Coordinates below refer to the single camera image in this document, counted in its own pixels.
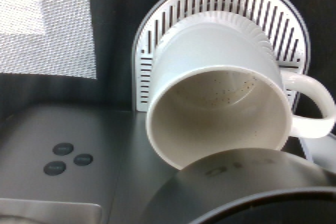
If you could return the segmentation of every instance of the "round button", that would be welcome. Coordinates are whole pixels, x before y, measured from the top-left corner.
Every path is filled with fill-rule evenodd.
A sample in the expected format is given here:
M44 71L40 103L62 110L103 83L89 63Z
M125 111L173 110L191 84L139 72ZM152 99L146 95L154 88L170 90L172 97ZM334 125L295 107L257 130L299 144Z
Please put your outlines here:
M92 161L92 156L89 154L80 154L74 157L73 163L77 166L86 166Z
M44 174L49 176L59 175L64 172L64 170L65 170L65 164L61 161L49 162L44 165L44 169L43 169Z
M73 145L70 143L59 143L55 145L52 152L56 156L68 155L73 151Z

